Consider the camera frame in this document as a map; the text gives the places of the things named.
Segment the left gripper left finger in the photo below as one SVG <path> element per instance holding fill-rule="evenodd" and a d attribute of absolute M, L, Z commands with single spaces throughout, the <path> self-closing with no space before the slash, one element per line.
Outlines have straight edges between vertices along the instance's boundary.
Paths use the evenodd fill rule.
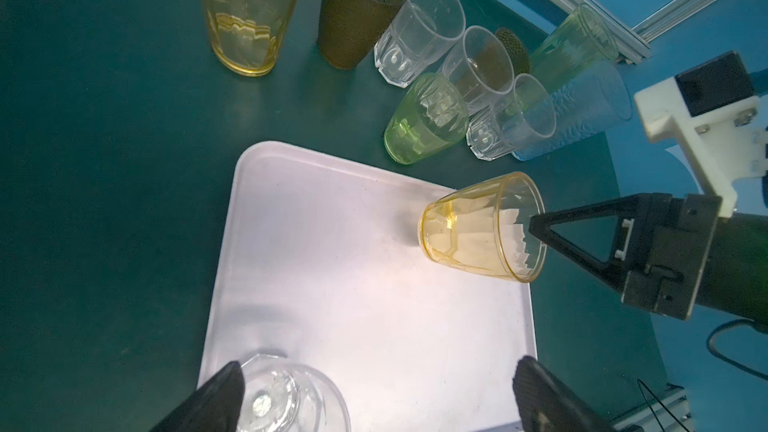
<path fill-rule="evenodd" d="M 156 424 L 160 431 L 236 431 L 245 392 L 241 364 L 230 361 Z"/>

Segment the green faceted glass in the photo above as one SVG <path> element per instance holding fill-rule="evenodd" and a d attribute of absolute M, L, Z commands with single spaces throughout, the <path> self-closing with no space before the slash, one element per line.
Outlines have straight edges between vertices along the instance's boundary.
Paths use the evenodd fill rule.
<path fill-rule="evenodd" d="M 384 145 L 393 160 L 411 165 L 458 143 L 468 124 L 468 106 L 459 90 L 444 76 L 425 73 L 398 105 Z"/>

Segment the lilac plastic tray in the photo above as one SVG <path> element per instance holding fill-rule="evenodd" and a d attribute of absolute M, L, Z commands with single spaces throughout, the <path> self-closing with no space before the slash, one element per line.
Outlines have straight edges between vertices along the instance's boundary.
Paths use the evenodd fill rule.
<path fill-rule="evenodd" d="M 325 373 L 355 431 L 512 431 L 530 289 L 429 260 L 446 187 L 276 141 L 239 157 L 199 376 L 259 352 Z"/>

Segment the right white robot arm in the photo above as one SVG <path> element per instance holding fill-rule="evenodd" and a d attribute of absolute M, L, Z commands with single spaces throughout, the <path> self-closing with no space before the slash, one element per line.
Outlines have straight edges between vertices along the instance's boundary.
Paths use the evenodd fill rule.
<path fill-rule="evenodd" d="M 537 214 L 529 231 L 617 292 L 622 303 L 687 320 L 696 305 L 767 323 L 767 219 L 719 214 L 722 199 L 641 193 Z M 555 226 L 614 217 L 611 254 L 599 260 Z"/>

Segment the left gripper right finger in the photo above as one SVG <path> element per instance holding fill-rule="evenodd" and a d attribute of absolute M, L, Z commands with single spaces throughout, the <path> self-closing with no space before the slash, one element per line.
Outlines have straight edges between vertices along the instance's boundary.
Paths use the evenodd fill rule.
<path fill-rule="evenodd" d="M 513 392 L 523 431 L 614 431 L 532 356 L 518 361 Z"/>

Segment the amber faceted glass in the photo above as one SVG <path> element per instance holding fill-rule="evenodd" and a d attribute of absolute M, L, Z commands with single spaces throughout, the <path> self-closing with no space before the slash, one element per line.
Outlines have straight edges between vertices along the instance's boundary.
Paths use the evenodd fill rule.
<path fill-rule="evenodd" d="M 547 246 L 529 231 L 545 212 L 538 187 L 513 172 L 455 191 L 429 204 L 418 225 L 419 244 L 439 264 L 477 275 L 530 283 Z"/>

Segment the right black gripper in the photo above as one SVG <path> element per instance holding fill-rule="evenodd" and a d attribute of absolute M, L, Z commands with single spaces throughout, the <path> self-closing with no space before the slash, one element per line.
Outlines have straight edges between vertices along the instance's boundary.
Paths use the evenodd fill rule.
<path fill-rule="evenodd" d="M 640 193 L 530 219 L 529 232 L 591 273 L 621 302 L 687 320 L 703 276 L 722 198 Z"/>

